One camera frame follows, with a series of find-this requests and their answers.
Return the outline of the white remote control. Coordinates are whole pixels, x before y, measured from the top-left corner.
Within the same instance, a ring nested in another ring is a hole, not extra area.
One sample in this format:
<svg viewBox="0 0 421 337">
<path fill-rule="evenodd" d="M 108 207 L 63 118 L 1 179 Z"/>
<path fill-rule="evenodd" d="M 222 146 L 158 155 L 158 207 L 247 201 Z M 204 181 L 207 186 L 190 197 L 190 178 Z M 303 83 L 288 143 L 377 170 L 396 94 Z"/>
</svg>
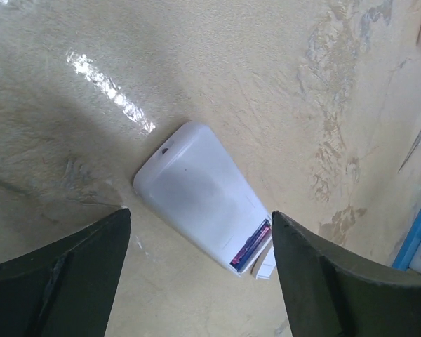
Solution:
<svg viewBox="0 0 421 337">
<path fill-rule="evenodd" d="M 237 276 L 272 240 L 270 213 L 205 124 L 183 124 L 135 174 L 133 188 L 174 230 Z M 238 273 L 230 263 L 265 219 L 271 232 Z"/>
</svg>

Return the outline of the white battery cover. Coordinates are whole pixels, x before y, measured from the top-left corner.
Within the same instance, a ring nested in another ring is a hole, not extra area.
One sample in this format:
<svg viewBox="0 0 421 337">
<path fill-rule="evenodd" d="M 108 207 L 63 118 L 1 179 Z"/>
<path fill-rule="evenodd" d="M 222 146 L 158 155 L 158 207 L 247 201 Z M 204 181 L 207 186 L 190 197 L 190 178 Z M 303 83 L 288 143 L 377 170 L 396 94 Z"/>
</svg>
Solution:
<svg viewBox="0 0 421 337">
<path fill-rule="evenodd" d="M 270 241 L 256 260 L 251 274 L 255 279 L 270 279 L 275 267 L 274 247 Z"/>
</svg>

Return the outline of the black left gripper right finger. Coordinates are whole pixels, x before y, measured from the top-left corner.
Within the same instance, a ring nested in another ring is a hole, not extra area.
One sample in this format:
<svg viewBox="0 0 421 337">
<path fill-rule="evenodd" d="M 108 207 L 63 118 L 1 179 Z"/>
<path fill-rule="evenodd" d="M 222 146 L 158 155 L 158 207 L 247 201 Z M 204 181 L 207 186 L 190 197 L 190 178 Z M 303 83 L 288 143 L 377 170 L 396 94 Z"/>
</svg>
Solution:
<svg viewBox="0 0 421 337">
<path fill-rule="evenodd" d="M 352 253 L 280 211 L 272 240 L 293 336 L 421 336 L 421 275 Z"/>
</svg>

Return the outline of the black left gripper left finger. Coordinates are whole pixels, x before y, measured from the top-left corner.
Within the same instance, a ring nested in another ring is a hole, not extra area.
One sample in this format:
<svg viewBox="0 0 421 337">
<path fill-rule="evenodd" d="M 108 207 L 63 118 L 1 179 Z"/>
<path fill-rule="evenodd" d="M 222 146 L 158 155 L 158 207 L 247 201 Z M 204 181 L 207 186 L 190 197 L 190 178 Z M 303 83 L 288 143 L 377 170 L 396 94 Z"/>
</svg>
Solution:
<svg viewBox="0 0 421 337">
<path fill-rule="evenodd" d="M 121 209 L 0 263 L 0 336 L 104 336 L 130 235 Z"/>
</svg>

